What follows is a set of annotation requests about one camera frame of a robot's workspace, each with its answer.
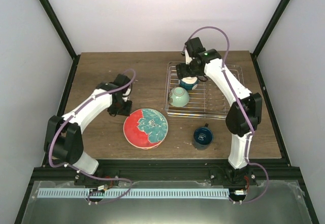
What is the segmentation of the white bowl with blue rim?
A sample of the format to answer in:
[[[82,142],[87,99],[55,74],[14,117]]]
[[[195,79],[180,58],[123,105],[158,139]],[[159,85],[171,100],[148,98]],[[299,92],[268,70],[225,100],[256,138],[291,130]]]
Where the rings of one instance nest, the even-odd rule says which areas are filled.
[[[199,80],[197,77],[186,77],[179,81],[179,86],[186,90],[193,90],[197,88],[198,83]]]

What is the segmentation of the light green ceramic bowl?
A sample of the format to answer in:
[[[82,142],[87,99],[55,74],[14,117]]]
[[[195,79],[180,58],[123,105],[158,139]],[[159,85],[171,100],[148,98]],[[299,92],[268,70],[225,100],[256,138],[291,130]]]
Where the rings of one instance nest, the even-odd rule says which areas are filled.
[[[189,102],[189,94],[183,87],[174,87],[168,93],[168,102],[174,107],[184,107]]]

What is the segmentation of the wire dish rack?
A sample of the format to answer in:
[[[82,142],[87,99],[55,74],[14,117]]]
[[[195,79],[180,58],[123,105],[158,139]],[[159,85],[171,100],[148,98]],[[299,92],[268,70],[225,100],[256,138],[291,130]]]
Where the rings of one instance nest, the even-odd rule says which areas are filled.
[[[179,86],[176,65],[170,62],[167,66],[166,89],[165,89],[165,111],[169,116],[192,117],[204,119],[225,120],[230,105],[215,83],[208,79],[200,81],[194,90],[190,90],[189,102],[183,107],[175,107],[169,103],[170,91]]]

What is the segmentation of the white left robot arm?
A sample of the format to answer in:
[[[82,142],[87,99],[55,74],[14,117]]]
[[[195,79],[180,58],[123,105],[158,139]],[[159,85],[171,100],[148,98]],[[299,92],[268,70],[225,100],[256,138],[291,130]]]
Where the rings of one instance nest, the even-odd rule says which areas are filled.
[[[99,185],[104,173],[99,163],[85,152],[83,132],[103,111],[110,116],[130,116],[135,75],[129,78],[118,74],[113,82],[101,82],[91,95],[72,111],[63,116],[52,116],[47,124],[44,151],[51,167],[69,166],[86,174],[86,180]]]

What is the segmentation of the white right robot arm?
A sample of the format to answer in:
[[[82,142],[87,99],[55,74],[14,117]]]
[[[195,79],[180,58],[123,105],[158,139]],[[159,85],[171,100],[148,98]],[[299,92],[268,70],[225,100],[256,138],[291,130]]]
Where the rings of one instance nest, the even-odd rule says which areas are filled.
[[[232,134],[228,157],[232,168],[226,171],[225,177],[228,183],[236,185],[244,178],[241,168],[249,164],[250,143],[262,120],[262,96],[246,88],[225,65],[225,57],[215,49],[207,50],[200,38],[186,41],[183,53],[185,62],[176,65],[178,78],[208,77],[230,105],[225,123]]]

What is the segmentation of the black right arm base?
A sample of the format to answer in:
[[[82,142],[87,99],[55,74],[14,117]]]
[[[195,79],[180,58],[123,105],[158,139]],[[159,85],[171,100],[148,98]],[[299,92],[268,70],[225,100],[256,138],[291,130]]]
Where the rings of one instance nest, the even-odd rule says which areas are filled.
[[[209,170],[211,182],[223,186],[256,185],[248,167],[234,169],[231,166],[216,166]]]

